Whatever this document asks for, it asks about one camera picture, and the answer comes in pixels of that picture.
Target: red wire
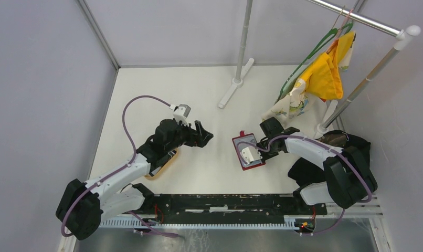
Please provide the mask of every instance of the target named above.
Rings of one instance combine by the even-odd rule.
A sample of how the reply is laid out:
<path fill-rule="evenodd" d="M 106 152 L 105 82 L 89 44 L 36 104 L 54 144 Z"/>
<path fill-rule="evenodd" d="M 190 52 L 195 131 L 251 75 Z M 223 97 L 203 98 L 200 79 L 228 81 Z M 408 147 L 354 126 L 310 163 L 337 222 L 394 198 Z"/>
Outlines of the red wire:
<path fill-rule="evenodd" d="M 160 209 L 160 208 L 158 208 L 157 210 L 158 210 L 159 212 L 161 212 L 161 215 L 162 215 L 161 224 L 162 224 L 162 223 L 164 223 L 164 213 L 162 213 L 162 211 L 161 211 L 161 209 Z"/>
<path fill-rule="evenodd" d="M 314 219 L 315 219 L 315 217 L 316 217 L 316 210 L 315 210 L 315 206 L 312 206 L 312 209 L 313 209 L 312 220 L 314 220 Z"/>

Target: white table surface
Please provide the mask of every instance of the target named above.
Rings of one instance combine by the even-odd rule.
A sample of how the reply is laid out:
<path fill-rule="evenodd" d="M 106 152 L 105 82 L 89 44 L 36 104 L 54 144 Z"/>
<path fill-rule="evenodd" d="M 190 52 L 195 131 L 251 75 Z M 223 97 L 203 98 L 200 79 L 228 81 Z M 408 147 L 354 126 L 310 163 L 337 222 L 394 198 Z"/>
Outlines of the white table surface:
<path fill-rule="evenodd" d="M 132 98 L 153 95 L 170 104 L 187 104 L 192 110 L 188 119 L 202 122 L 214 134 L 207 146 L 180 148 L 179 156 L 153 181 L 140 178 L 154 193 L 173 194 L 261 194 L 291 193 L 297 184 L 287 172 L 298 159 L 294 154 L 280 153 L 264 166 L 243 171 L 238 162 L 232 138 L 239 131 L 264 137 L 259 123 L 261 114 L 272 107 L 278 91 L 296 66 L 254 66 L 225 109 L 217 107 L 227 91 L 236 67 L 176 67 L 120 69 L 96 152 L 91 177 L 99 176 L 123 162 L 132 154 L 122 128 L 122 110 Z M 307 113 L 291 121 L 313 136 L 326 104 L 317 102 Z M 172 118 L 172 111 L 151 99 L 134 102 L 126 114 L 126 124 L 136 147 L 152 134 L 159 122 Z"/>

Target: pole stand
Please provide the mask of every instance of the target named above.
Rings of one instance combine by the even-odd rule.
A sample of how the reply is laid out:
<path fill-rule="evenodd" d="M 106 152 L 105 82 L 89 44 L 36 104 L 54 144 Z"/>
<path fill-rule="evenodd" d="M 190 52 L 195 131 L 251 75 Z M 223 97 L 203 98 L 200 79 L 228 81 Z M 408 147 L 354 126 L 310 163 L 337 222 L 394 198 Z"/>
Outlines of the pole stand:
<path fill-rule="evenodd" d="M 242 87 L 244 84 L 244 76 L 247 74 L 247 72 L 250 70 L 250 68 L 253 66 L 253 63 L 255 60 L 253 58 L 250 58 L 247 62 L 247 64 L 243 67 L 241 71 L 241 79 L 238 80 L 236 78 L 233 78 L 231 80 L 231 86 L 225 93 L 224 97 L 221 99 L 221 101 L 218 103 L 218 107 L 223 109 L 227 105 L 230 98 L 233 96 L 233 94 L 236 92 L 236 89 Z"/>

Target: yellow garment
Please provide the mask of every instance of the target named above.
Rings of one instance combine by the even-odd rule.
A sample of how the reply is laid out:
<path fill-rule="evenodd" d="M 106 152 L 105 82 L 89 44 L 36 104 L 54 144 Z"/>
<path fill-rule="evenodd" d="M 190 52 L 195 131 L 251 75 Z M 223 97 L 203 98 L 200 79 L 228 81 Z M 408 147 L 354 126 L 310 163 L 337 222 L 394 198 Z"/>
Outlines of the yellow garment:
<path fill-rule="evenodd" d="M 340 36 L 334 42 L 328 54 L 324 52 L 319 55 L 301 74 L 298 80 L 301 79 L 301 82 L 306 83 L 304 92 L 326 100 L 341 99 L 343 97 L 338 64 L 351 47 L 354 36 L 354 31 Z"/>

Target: clothes rack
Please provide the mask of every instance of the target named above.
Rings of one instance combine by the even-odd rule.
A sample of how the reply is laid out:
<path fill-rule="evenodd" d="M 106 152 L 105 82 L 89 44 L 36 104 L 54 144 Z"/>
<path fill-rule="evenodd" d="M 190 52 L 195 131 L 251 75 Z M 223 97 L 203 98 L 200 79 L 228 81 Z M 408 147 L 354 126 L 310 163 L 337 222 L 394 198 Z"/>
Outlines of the clothes rack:
<path fill-rule="evenodd" d="M 244 69 L 242 68 L 242 61 L 244 59 L 244 52 L 246 48 L 246 41 L 247 41 L 247 33 L 248 33 L 248 26 L 250 20 L 250 13 L 252 7 L 253 0 L 247 0 L 246 6 L 246 14 L 245 14 L 245 22 L 242 30 L 242 38 L 241 38 L 241 46 L 239 50 L 238 56 L 238 65 L 237 65 L 237 72 L 236 76 L 232 81 L 232 85 L 227 91 L 227 93 L 222 98 L 221 102 L 219 103 L 220 108 L 224 108 L 225 105 L 230 100 L 233 93 L 236 91 L 237 88 L 242 86 L 242 76 L 247 73 L 250 69 L 251 65 L 253 64 L 253 59 L 251 58 L 249 62 L 246 64 Z M 358 12 L 351 12 L 348 9 L 344 9 L 342 6 L 323 1 L 323 0 L 307 0 L 308 2 L 314 3 L 318 6 L 324 7 L 329 9 L 335 13 L 338 13 L 342 16 L 348 16 L 353 21 L 356 21 L 360 24 L 369 26 L 373 29 L 379 30 L 382 33 L 391 35 L 397 39 L 394 46 L 391 50 L 381 59 L 381 61 L 372 69 L 372 71 L 358 84 L 358 86 L 352 91 L 352 93 L 337 107 L 337 109 L 333 112 L 333 114 L 323 123 L 317 125 L 317 130 L 320 133 L 326 133 L 328 131 L 328 127 L 336 120 L 336 118 L 351 104 L 351 102 L 367 87 L 367 85 L 374 80 L 374 78 L 383 70 L 383 68 L 388 65 L 388 63 L 401 51 L 403 50 L 415 36 L 420 34 L 420 27 L 417 25 L 409 26 L 406 29 L 399 29 L 393 27 L 391 25 L 385 24 L 373 18 L 367 17 L 365 15 L 359 14 Z M 362 7 L 363 3 L 358 6 L 357 10 Z"/>
<path fill-rule="evenodd" d="M 311 3 L 322 6 L 336 13 L 341 13 L 342 16 L 347 16 L 349 10 L 343 9 L 341 6 L 332 4 L 323 0 L 307 0 Z M 321 133 L 328 131 L 328 127 L 336 120 L 338 116 L 351 104 L 352 101 L 367 87 L 367 85 L 374 80 L 374 78 L 388 65 L 388 63 L 401 51 L 403 50 L 411 40 L 420 34 L 420 27 L 412 25 L 403 29 L 398 29 L 393 26 L 387 25 L 375 19 L 369 18 L 365 15 L 352 12 L 349 18 L 379 30 L 382 33 L 391 35 L 397 39 L 397 42 L 391 48 L 391 50 L 381 59 L 381 61 L 372 69 L 372 71 L 358 84 L 358 86 L 352 91 L 352 93 L 337 107 L 333 114 L 322 124 L 317 126 L 317 130 Z"/>

